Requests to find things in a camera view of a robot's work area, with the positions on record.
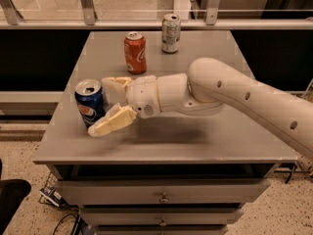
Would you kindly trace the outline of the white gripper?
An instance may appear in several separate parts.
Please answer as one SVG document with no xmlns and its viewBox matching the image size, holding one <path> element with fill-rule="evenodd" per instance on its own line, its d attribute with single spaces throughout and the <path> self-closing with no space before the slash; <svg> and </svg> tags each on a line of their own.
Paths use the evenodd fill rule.
<svg viewBox="0 0 313 235">
<path fill-rule="evenodd" d="M 104 117 L 88 128 L 92 137 L 100 137 L 132 124 L 137 118 L 154 118 L 160 115 L 157 99 L 157 78 L 154 75 L 131 77 L 104 77 L 101 82 L 106 94 L 110 96 L 126 95 L 130 106 L 113 105 Z"/>
</svg>

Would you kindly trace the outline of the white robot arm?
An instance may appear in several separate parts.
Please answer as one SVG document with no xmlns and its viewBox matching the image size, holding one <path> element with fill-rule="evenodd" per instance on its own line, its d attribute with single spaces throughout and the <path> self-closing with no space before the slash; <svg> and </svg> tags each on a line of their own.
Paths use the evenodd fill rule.
<svg viewBox="0 0 313 235">
<path fill-rule="evenodd" d="M 91 125 L 88 133 L 93 137 L 115 132 L 136 118 L 155 118 L 167 112 L 202 117 L 219 113 L 227 104 L 313 160 L 313 104 L 221 61 L 199 58 L 186 73 L 104 77 L 102 84 L 126 104 L 113 105 Z"/>
</svg>

